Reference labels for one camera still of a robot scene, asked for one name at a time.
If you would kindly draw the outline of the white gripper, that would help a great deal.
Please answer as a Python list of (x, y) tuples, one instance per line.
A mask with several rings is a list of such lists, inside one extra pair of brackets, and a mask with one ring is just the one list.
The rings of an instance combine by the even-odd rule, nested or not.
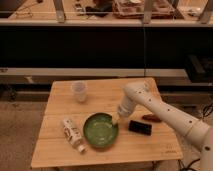
[[(129, 117), (131, 112), (127, 110), (123, 105), (119, 104), (117, 108), (117, 113), (120, 117)], [(119, 116), (112, 117), (113, 126), (118, 125), (120, 123), (121, 118)]]

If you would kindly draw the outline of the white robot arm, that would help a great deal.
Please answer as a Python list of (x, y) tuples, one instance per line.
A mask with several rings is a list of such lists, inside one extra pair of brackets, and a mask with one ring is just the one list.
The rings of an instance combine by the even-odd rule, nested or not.
[(119, 118), (129, 117), (137, 105), (146, 107), (201, 152), (200, 171), (213, 171), (213, 126), (156, 98), (145, 81), (127, 83), (123, 93)]

